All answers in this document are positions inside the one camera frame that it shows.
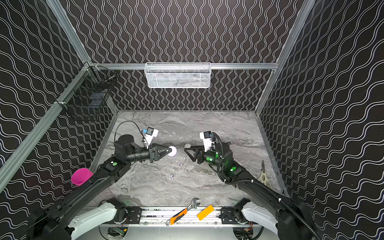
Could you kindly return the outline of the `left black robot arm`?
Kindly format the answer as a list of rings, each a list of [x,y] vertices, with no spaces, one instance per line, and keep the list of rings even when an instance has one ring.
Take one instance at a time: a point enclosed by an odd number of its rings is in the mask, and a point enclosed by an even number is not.
[[[132,163],[162,159],[172,148],[151,144],[140,147],[131,135],[122,135],[114,143],[114,154],[96,172],[63,200],[32,213],[28,228],[21,234],[26,240],[74,240],[82,234],[81,220],[76,216],[92,199],[110,187],[130,170]]]

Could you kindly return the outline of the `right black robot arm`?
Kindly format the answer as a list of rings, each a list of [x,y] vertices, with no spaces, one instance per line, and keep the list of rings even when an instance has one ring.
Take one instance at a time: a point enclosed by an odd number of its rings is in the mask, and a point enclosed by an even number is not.
[[[289,199],[257,180],[233,158],[230,143],[204,146],[186,145],[185,153],[193,162],[216,167],[219,179],[248,194],[259,209],[243,206],[242,215],[249,222],[274,232],[280,240],[320,239],[309,209],[301,200]]]

